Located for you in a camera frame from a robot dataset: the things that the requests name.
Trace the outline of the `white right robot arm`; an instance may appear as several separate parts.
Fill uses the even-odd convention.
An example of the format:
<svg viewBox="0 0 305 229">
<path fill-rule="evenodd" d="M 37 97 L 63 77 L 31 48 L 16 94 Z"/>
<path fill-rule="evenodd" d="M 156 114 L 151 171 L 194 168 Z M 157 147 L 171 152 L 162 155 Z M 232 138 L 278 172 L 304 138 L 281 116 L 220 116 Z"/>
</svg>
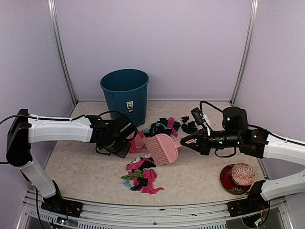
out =
<svg viewBox="0 0 305 229">
<path fill-rule="evenodd" d="M 281 137 L 261 127 L 249 125 L 246 111 L 239 107 L 227 107 L 222 114 L 222 131 L 209 131 L 204 127 L 182 138 L 181 145 L 205 156 L 211 149 L 218 151 L 238 148 L 241 153 L 248 156 L 304 165 L 304 142 Z M 253 184 L 249 197 L 244 200 L 244 208 L 253 212 L 261 206 L 263 200 L 269 201 L 304 190 L 304 171 L 277 180 L 257 181 Z"/>
</svg>

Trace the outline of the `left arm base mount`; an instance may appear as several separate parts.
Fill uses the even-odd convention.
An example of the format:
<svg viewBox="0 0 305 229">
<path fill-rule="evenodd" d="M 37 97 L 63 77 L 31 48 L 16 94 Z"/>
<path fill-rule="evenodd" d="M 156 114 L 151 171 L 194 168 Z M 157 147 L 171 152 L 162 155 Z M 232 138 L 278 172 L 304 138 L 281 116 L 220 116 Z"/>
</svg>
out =
<svg viewBox="0 0 305 229">
<path fill-rule="evenodd" d="M 58 185 L 54 180 L 53 183 L 55 186 L 55 195 L 50 198 L 43 198 L 41 208 L 53 213 L 65 215 L 66 217 L 79 218 L 83 203 L 62 198 Z"/>
</svg>

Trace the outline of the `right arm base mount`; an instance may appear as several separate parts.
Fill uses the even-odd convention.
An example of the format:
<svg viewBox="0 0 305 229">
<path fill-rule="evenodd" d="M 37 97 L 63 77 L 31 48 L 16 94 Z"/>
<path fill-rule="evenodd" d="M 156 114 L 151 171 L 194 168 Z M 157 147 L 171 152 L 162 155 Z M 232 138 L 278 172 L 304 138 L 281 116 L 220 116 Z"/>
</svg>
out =
<svg viewBox="0 0 305 229">
<path fill-rule="evenodd" d="M 270 208 L 270 201 L 264 200 L 262 186 L 265 180 L 256 181 L 248 192 L 247 198 L 227 203 L 230 217 L 242 216 Z"/>
</svg>

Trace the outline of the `pink hand brush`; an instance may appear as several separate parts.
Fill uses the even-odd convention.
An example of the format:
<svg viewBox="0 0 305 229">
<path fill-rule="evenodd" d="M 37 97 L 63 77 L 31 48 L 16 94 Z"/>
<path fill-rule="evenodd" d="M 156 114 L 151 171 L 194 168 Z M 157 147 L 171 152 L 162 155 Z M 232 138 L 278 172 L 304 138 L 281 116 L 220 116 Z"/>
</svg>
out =
<svg viewBox="0 0 305 229">
<path fill-rule="evenodd" d="M 145 146 L 151 154 L 157 166 L 163 166 L 175 162 L 178 158 L 178 148 L 182 145 L 180 141 L 174 142 L 166 134 L 157 134 L 145 141 Z"/>
</svg>

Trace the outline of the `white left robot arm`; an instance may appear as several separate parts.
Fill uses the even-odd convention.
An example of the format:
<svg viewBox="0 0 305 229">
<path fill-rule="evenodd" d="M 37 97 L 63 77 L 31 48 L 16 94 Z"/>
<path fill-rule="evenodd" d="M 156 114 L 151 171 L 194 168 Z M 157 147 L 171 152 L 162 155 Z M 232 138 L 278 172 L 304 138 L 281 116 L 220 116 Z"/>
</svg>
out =
<svg viewBox="0 0 305 229">
<path fill-rule="evenodd" d="M 61 197 L 55 181 L 45 173 L 31 153 L 31 146 L 39 143 L 81 142 L 95 145 L 97 153 L 125 158 L 137 127 L 120 112 L 114 120 L 102 115 L 82 114 L 77 117 L 47 117 L 29 114 L 20 109 L 17 114 L 1 120 L 12 120 L 7 134 L 6 164 L 12 165 L 30 181 L 56 212 L 62 212 L 67 202 Z"/>
</svg>

